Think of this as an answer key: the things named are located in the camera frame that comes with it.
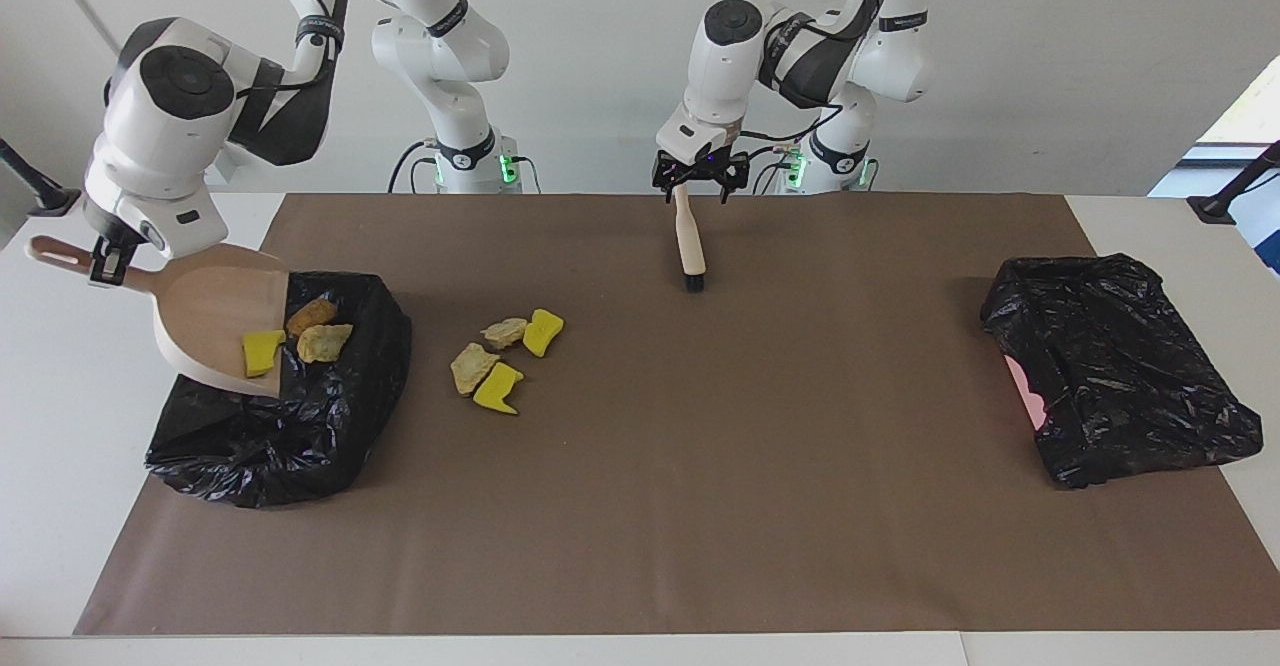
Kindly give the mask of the pink hand brush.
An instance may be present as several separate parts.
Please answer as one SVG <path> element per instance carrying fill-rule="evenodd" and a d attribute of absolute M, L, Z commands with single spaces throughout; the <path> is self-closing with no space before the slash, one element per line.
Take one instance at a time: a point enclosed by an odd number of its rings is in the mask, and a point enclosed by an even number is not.
<path fill-rule="evenodd" d="M 705 287 L 707 264 L 687 186 L 676 186 L 672 190 L 672 200 L 675 204 L 675 234 L 684 274 L 684 286 L 689 293 L 700 293 Z"/>

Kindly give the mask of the pink plastic dustpan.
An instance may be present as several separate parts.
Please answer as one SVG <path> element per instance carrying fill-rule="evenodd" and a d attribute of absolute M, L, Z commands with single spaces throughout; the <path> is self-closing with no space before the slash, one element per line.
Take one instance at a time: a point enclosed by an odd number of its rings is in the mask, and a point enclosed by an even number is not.
<path fill-rule="evenodd" d="M 291 273 L 269 254 L 220 243 L 157 270 L 128 266 L 122 287 L 154 302 L 154 333 L 183 377 L 221 391 L 276 398 L 280 375 L 248 377 L 242 338 L 285 323 Z"/>

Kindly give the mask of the yellow sponge piece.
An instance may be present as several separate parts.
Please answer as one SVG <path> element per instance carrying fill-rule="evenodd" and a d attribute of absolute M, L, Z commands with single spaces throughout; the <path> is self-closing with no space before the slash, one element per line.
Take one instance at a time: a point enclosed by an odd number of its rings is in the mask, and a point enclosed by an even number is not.
<path fill-rule="evenodd" d="M 564 329 L 564 319 L 545 309 L 535 309 L 522 336 L 526 351 L 543 359 L 554 338 Z"/>
<path fill-rule="evenodd" d="M 507 400 L 513 393 L 517 384 L 525 379 L 525 375 L 508 365 L 507 362 L 497 362 L 480 386 L 475 389 L 471 396 L 471 401 L 483 407 L 499 414 L 518 415 L 518 410 L 507 402 Z"/>
<path fill-rule="evenodd" d="M 275 366 L 276 351 L 285 342 L 285 332 L 250 332 L 241 338 L 244 377 L 256 379 L 268 375 Z"/>

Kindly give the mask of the brown sponge cylinder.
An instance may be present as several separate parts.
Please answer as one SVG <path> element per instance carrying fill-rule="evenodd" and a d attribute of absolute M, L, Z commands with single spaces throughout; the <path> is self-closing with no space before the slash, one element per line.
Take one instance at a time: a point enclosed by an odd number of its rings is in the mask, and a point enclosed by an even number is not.
<path fill-rule="evenodd" d="M 325 298 L 315 298 L 298 309 L 285 320 L 285 333 L 297 338 L 312 327 L 324 327 L 337 318 L 337 306 Z"/>

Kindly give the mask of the black plastic trash bag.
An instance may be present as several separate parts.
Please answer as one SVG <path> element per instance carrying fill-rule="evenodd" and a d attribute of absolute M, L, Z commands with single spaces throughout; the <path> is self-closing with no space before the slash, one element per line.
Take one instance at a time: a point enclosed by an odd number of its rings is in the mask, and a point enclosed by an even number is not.
<path fill-rule="evenodd" d="M 1005 261 L 983 330 L 1042 401 L 1036 448 L 1082 489 L 1258 455 L 1262 418 L 1230 389 L 1164 288 L 1125 255 Z"/>
<path fill-rule="evenodd" d="M 296 272 L 285 315 L 314 300 L 352 334 L 334 362 L 280 347 L 280 394 L 255 397 L 178 377 L 145 455 L 173 491 L 241 508 L 321 499 L 352 485 L 404 391 L 413 325 L 374 274 Z"/>

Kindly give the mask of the pink plastic bin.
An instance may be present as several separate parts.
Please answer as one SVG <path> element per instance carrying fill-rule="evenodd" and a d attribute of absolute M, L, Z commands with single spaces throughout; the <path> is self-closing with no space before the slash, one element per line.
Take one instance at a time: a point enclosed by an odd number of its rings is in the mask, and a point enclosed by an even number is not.
<path fill-rule="evenodd" d="M 1047 421 L 1044 400 L 1030 388 L 1030 383 L 1024 369 L 1015 359 L 1005 355 L 1004 361 L 1006 362 L 1010 377 L 1021 398 L 1032 428 L 1036 433 L 1039 433 Z"/>

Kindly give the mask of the brown paper table mat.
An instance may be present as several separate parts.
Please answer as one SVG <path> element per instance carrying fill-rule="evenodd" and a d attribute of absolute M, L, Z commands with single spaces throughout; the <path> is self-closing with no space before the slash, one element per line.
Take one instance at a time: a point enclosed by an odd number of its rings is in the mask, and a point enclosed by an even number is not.
<path fill-rule="evenodd" d="M 1211 467 L 1052 485 L 980 304 L 1083 256 L 1061 197 L 698 202 L 292 195 L 264 248 L 413 325 L 356 484 L 248 510 L 148 479 L 76 630 L 644 634 L 1272 630 L 1280 571 Z M 545 309 L 538 359 L 481 330 Z M 476 342 L 525 379 L 457 393 Z"/>

